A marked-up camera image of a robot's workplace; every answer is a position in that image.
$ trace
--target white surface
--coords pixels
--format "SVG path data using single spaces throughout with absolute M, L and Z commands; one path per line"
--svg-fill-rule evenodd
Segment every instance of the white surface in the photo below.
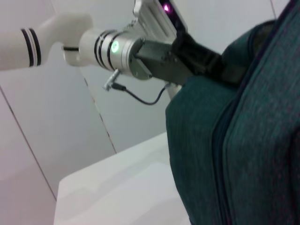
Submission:
M 53 224 L 55 199 L 1 93 L 0 124 L 0 224 Z
M 54 14 L 49 0 L 2 0 L 0 28 L 35 27 Z M 44 66 L 1 72 L 0 85 L 54 193 L 62 178 L 114 154 L 84 78 L 64 61 L 61 44 Z
M 91 14 L 95 27 L 101 30 L 121 29 L 134 18 L 134 0 L 53 0 L 53 4 L 58 13 L 77 10 Z M 105 92 L 102 86 L 111 72 L 96 66 L 81 68 L 81 72 L 117 152 L 166 131 L 165 109 L 170 102 L 167 91 L 157 105 L 146 106 L 126 93 Z M 155 79 L 143 82 L 127 76 L 118 82 L 146 101 L 154 101 L 165 85 Z
M 161 134 L 60 182 L 54 225 L 189 225 Z

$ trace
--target white wall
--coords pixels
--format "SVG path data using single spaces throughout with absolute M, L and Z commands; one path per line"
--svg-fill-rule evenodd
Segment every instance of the white wall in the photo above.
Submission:
M 53 224 L 54 196 L 1 92 L 0 124 L 0 224 Z
M 218 53 L 250 28 L 274 19 L 270 0 L 174 1 L 194 39 Z
M 271 0 L 271 1 L 274 7 L 276 18 L 278 18 L 290 0 Z
M 2 0 L 0 30 L 54 15 L 50 0 Z M 84 78 L 64 62 L 60 44 L 44 66 L 1 72 L 0 85 L 55 195 L 62 178 L 115 154 Z

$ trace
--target fabric texture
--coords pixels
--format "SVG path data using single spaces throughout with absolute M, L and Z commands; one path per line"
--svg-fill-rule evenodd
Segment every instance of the fabric texture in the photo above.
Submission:
M 224 224 L 212 140 L 226 109 L 225 224 L 300 224 L 300 3 L 289 7 L 239 90 L 193 77 L 166 110 L 171 168 L 193 225 Z

